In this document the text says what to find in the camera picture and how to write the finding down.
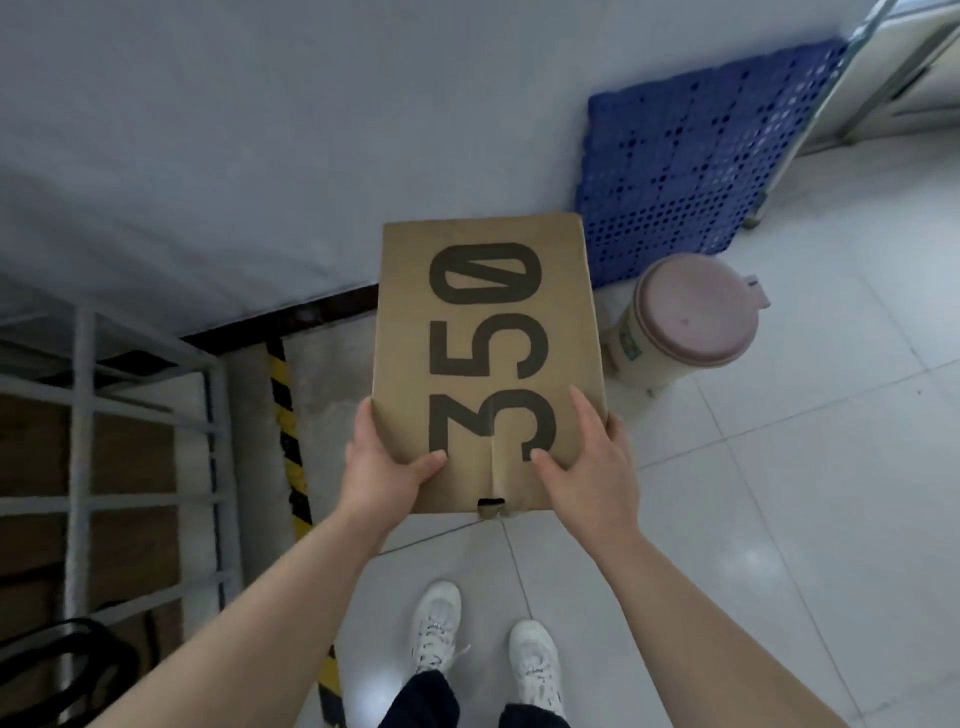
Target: yellow black striped tape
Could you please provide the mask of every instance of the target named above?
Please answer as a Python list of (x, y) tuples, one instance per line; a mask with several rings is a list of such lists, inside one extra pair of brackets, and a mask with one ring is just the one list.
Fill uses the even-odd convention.
[[(300, 441), (297, 439), (297, 418), (294, 416), (294, 400), (290, 393), (290, 372), (287, 369), (287, 357), (283, 352), (282, 341), (279, 339), (268, 341), (267, 353), (270, 355), (270, 386), (274, 391), (276, 421), (280, 424), (283, 468), (290, 485), (290, 512), (294, 517), (294, 533), (299, 541), (313, 528), (313, 518), (310, 515), (310, 501), (306, 495), (306, 478), (303, 475), (303, 461), (300, 458)], [(337, 655), (333, 651), (333, 645), (330, 646), (329, 652), (320, 665), (317, 689), (320, 691), (324, 723), (330, 728), (346, 728), (340, 672), (337, 669)]]

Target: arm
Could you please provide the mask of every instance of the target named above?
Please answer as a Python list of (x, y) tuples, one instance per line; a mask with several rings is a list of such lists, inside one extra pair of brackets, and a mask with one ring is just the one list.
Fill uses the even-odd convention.
[(333, 514), (93, 725), (293, 725), (360, 572), (445, 462), (395, 463), (361, 402)]
[(534, 450), (557, 517), (610, 583), (677, 728), (846, 723), (640, 533), (640, 491), (623, 423), (604, 428), (571, 388), (584, 450), (568, 471)]

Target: pink lid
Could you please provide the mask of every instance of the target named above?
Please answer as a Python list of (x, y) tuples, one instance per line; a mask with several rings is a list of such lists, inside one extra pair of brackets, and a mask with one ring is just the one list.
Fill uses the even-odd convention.
[(733, 268), (679, 253), (658, 261), (636, 286), (636, 319), (664, 353), (691, 366), (734, 361), (756, 336), (757, 303)]

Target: white sneaker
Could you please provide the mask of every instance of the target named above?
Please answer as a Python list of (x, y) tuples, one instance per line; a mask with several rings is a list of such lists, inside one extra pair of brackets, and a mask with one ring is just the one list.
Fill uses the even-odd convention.
[(566, 720), (557, 646), (538, 621), (518, 622), (510, 631), (510, 664), (514, 666), (520, 702), (536, 705)]
[(460, 590), (450, 581), (426, 588), (414, 610), (411, 674), (438, 669), (446, 675), (457, 656), (454, 641), (460, 626)]

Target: pant leg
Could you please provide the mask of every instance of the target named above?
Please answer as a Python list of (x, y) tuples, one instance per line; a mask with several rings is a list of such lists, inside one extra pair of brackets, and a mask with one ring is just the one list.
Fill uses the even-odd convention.
[(460, 704), (446, 678), (431, 669), (414, 675), (394, 698), (380, 728), (456, 728)]
[(536, 705), (508, 703), (500, 714), (500, 728), (570, 728), (556, 713)]

